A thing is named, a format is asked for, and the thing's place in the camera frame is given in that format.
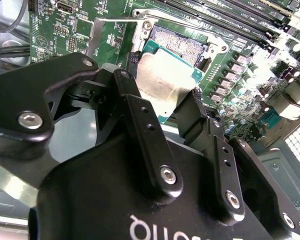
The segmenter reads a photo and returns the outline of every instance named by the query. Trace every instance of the green circuit board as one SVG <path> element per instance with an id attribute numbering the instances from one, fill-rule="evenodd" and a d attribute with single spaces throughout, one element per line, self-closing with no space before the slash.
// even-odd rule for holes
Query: green circuit board
<path id="1" fill-rule="evenodd" d="M 62 56 L 73 52 L 84 53 L 91 39 L 96 17 L 131 17 L 134 9 L 157 9 L 189 22 L 198 23 L 203 30 L 221 37 L 228 45 L 228 51 L 216 55 L 209 68 L 205 70 L 199 87 L 202 90 L 201 100 L 204 106 L 212 109 L 224 107 L 225 113 L 221 118 L 224 126 L 227 121 L 234 121 L 235 127 L 227 133 L 231 136 L 245 137 L 249 134 L 252 125 L 267 124 L 269 118 L 264 117 L 265 113 L 259 104 L 261 100 L 258 97 L 260 96 L 259 88 L 269 90 L 269 98 L 277 91 L 283 91 L 288 83 L 276 79 L 271 71 L 282 61 L 296 66 L 296 62 L 287 56 L 288 47 L 278 49 L 275 55 L 260 47 L 262 41 L 264 43 L 269 41 L 264 32 L 273 27 L 272 22 L 275 20 L 284 22 L 289 16 L 257 0 L 238 1 L 243 6 L 245 5 L 245 8 L 241 8 L 240 4 L 232 0 L 201 1 L 205 5 L 193 0 L 166 0 L 164 2 L 159 0 L 72 0 L 71 3 L 76 10 L 71 14 L 57 9 L 55 2 L 58 1 L 31 0 L 29 3 L 30 53 L 31 61 L 34 63 L 48 60 L 52 56 Z M 136 25 L 135 22 L 106 22 L 102 28 L 99 47 L 92 58 L 100 66 L 103 63 L 119 65 L 124 62 L 127 53 L 132 49 Z M 173 31 L 178 36 L 209 45 L 207 35 L 197 29 L 162 19 L 156 23 L 156 26 Z M 238 55 L 245 56 L 251 62 L 241 64 L 242 71 L 236 74 L 236 79 L 233 79 L 227 86 L 226 92 L 217 94 L 219 99 L 213 99 L 214 92 L 223 90 L 219 86 L 220 80 L 226 78 L 226 72 L 237 63 Z M 254 65 L 264 68 L 265 71 L 253 73 L 251 67 Z M 254 77 L 256 83 L 247 85 L 244 80 L 246 75 Z M 246 91 L 240 92 L 238 86 L 244 86 Z M 231 95 L 236 97 L 236 102 L 231 101 Z M 281 118 L 278 115 L 275 117 L 277 122 Z"/>

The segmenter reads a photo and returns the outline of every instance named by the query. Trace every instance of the hdmi port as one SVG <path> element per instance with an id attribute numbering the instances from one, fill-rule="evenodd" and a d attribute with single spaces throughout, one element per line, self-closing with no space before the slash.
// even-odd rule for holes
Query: hdmi port
<path id="1" fill-rule="evenodd" d="M 73 14 L 78 10 L 77 7 L 78 7 L 77 3 L 67 1 L 67 0 L 61 0 L 56 3 L 56 8 L 59 11 L 64 12 L 66 14 Z"/>

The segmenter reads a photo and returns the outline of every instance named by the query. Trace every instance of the cable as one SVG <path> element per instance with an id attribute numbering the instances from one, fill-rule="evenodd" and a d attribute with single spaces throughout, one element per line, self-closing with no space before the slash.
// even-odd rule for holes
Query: cable
<path id="1" fill-rule="evenodd" d="M 0 29 L 3 28 L 7 28 L 9 25 L 0 22 Z M 24 34 L 23 32 L 17 30 L 17 29 L 13 29 L 12 31 L 9 32 L 11 35 L 15 36 L 18 39 L 21 39 L 22 41 L 25 41 L 27 43 L 30 43 L 30 39 L 29 36 L 27 36 L 26 34 Z"/>
<path id="2" fill-rule="evenodd" d="M 0 33 L 10 33 L 11 31 L 13 31 L 19 25 L 19 23 L 21 22 L 22 17 L 24 16 L 24 14 L 26 12 L 27 4 L 28 4 L 28 1 L 23 0 L 18 17 L 15 19 L 15 21 L 11 25 L 9 25 L 7 27 L 4 27 L 4 28 L 1 28 Z"/>
<path id="3" fill-rule="evenodd" d="M 22 58 L 22 57 L 29 57 L 30 51 L 21 51 L 21 52 L 8 52 L 8 53 L 1 53 L 0 59 L 4 58 Z"/>
<path id="4" fill-rule="evenodd" d="M 6 47 L 0 47 L 0 54 L 8 54 L 8 53 L 14 53 L 14 52 L 24 52 L 24 51 L 30 51 L 30 46 L 6 46 Z"/>

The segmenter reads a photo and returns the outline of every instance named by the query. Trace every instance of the screw hole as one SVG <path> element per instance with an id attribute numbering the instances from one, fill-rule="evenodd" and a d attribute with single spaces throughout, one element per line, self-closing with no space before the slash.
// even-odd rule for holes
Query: screw hole
<path id="1" fill-rule="evenodd" d="M 121 71 L 122 76 L 124 76 L 126 79 L 129 79 L 130 76 L 126 71 Z"/>
<path id="2" fill-rule="evenodd" d="M 229 151 L 228 151 L 225 147 L 223 147 L 222 150 L 223 150 L 226 154 L 229 153 Z"/>
<path id="3" fill-rule="evenodd" d="M 146 127 L 147 127 L 150 131 L 156 130 L 155 126 L 153 126 L 152 124 L 148 124 Z"/>
<path id="4" fill-rule="evenodd" d="M 228 162 L 227 160 L 224 160 L 225 165 L 227 165 L 228 167 L 231 167 L 230 162 Z"/>
<path id="5" fill-rule="evenodd" d="M 149 110 L 144 106 L 141 108 L 141 111 L 144 112 L 145 114 L 149 112 Z"/>
<path id="6" fill-rule="evenodd" d="M 89 67 L 91 67 L 92 65 L 93 65 L 93 63 L 92 62 L 90 62 L 89 60 L 83 60 L 83 63 L 85 64 L 85 65 L 87 65 L 87 66 L 89 66 Z"/>

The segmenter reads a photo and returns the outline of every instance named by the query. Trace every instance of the motherboard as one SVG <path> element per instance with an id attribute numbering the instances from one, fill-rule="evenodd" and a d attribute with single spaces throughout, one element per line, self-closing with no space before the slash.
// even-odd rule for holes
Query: motherboard
<path id="1" fill-rule="evenodd" d="M 124 67 L 140 53 L 161 123 L 193 88 L 229 137 L 300 119 L 300 0 L 29 0 L 29 12 L 34 63 L 80 52 Z"/>

